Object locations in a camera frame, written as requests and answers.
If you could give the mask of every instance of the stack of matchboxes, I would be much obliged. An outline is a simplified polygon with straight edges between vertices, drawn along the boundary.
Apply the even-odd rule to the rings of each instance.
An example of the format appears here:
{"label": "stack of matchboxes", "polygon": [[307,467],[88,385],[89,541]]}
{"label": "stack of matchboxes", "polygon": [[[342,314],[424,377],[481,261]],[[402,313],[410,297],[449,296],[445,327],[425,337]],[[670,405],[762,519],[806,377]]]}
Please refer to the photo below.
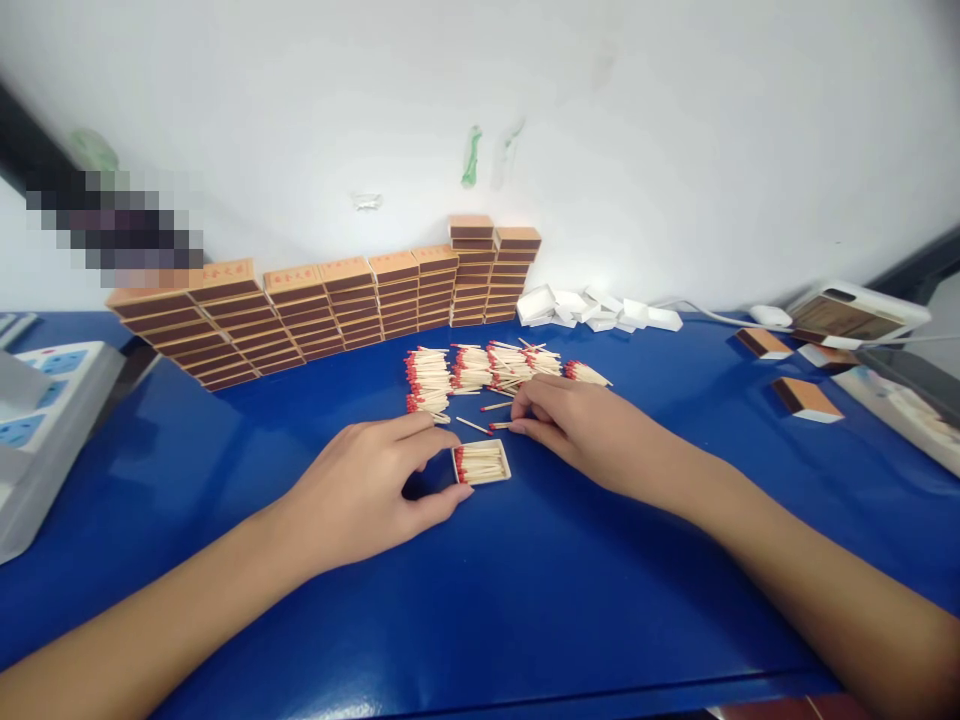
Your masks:
{"label": "stack of matchboxes", "polygon": [[450,324],[450,306],[459,260],[449,245],[429,245],[413,251],[420,267],[417,329],[432,330]]}
{"label": "stack of matchboxes", "polygon": [[377,286],[366,259],[353,257],[324,263],[320,265],[320,276],[343,335],[343,349],[356,350],[382,342]]}
{"label": "stack of matchboxes", "polygon": [[510,320],[540,249],[529,227],[450,217],[450,243],[266,273],[213,263],[190,287],[115,290],[107,307],[208,390],[420,330]]}
{"label": "stack of matchboxes", "polygon": [[487,215],[452,215],[450,243],[460,260],[450,324],[512,320],[540,248],[539,233],[528,227],[495,228]]}
{"label": "stack of matchboxes", "polygon": [[280,344],[287,352],[298,350],[305,362],[343,352],[343,336],[316,265],[266,273],[263,285],[283,325],[264,339],[277,343],[278,350]]}
{"label": "stack of matchboxes", "polygon": [[383,324],[383,339],[417,331],[417,295],[420,266],[409,250],[370,258],[377,281],[376,296]]}

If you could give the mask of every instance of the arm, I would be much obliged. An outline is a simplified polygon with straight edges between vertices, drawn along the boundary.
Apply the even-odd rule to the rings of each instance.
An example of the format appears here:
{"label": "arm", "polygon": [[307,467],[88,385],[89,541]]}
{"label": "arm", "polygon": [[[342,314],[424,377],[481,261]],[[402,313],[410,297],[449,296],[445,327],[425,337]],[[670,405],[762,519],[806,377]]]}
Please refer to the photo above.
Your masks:
{"label": "arm", "polygon": [[[532,412],[536,419],[525,417]],[[598,484],[709,533],[881,718],[956,717],[960,620],[787,512],[742,473],[596,385],[538,375],[511,430]]]}
{"label": "arm", "polygon": [[456,435],[427,413],[354,425],[284,497],[0,675],[0,717],[142,718],[200,663],[310,578],[399,545],[472,493],[409,502],[407,477]]}

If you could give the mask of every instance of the right hand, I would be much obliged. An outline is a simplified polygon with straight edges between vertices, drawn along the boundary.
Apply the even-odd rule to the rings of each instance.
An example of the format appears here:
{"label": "right hand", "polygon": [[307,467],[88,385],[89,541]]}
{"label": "right hand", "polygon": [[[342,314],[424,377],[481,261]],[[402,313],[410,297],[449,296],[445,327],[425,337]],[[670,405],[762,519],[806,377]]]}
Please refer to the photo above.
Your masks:
{"label": "right hand", "polygon": [[743,477],[599,385],[534,375],[510,417],[511,431],[545,445],[598,485],[687,519],[725,479]]}

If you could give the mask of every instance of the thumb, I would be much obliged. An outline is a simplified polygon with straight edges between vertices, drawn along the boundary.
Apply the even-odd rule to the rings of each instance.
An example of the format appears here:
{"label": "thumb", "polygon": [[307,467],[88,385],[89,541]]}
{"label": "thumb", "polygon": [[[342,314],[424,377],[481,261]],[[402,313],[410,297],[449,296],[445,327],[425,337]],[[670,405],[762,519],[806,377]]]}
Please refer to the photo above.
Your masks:
{"label": "thumb", "polygon": [[548,450],[552,450],[561,460],[568,463],[571,461],[573,444],[566,434],[552,423],[545,423],[532,418],[519,418],[510,423],[510,432],[526,435]]}
{"label": "thumb", "polygon": [[448,520],[457,505],[473,495],[473,488],[463,483],[455,483],[443,489],[442,492],[422,497],[410,503],[413,517],[413,534],[419,535],[424,530],[439,525]]}

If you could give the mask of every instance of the power outlet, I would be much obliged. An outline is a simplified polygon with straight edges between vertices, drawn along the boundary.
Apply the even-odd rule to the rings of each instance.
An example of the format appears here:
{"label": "power outlet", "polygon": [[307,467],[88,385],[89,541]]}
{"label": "power outlet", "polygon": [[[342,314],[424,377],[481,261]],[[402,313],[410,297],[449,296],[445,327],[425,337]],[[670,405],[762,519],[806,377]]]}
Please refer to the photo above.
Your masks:
{"label": "power outlet", "polygon": [[48,357],[40,368],[40,371],[46,375],[62,375],[63,373],[73,372],[83,359],[87,356],[86,350],[77,350],[70,353],[60,353],[53,357]]}
{"label": "power outlet", "polygon": [[13,448],[23,447],[30,442],[45,417],[46,415],[33,415],[3,423],[0,425],[0,443]]}
{"label": "power outlet", "polygon": [[66,386],[66,380],[54,380],[52,383],[50,383],[50,387],[47,388],[47,391],[37,403],[37,410],[53,405],[57,401],[57,398],[63,394],[63,389]]}

